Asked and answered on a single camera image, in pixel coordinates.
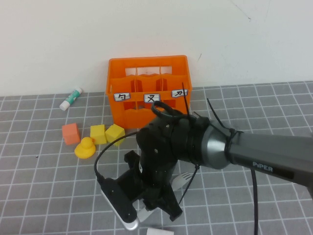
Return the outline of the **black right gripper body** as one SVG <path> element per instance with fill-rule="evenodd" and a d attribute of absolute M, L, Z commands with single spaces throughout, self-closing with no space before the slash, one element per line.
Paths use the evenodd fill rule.
<path fill-rule="evenodd" d="M 174 203 L 174 192 L 170 179 L 176 167 L 176 160 L 164 155 L 140 154 L 138 170 L 144 187 L 144 203 Z"/>

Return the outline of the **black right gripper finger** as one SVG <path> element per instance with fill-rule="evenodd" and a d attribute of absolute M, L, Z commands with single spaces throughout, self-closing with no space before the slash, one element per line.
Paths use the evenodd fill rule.
<path fill-rule="evenodd" d="M 182 209 L 178 204 L 174 191 L 170 184 L 161 189 L 158 199 L 158 207 L 169 215 L 171 221 L 175 221 L 182 214 Z"/>
<path fill-rule="evenodd" d="M 160 208 L 162 200 L 161 199 L 144 199 L 143 203 L 147 211 L 152 211 L 154 209 Z"/>

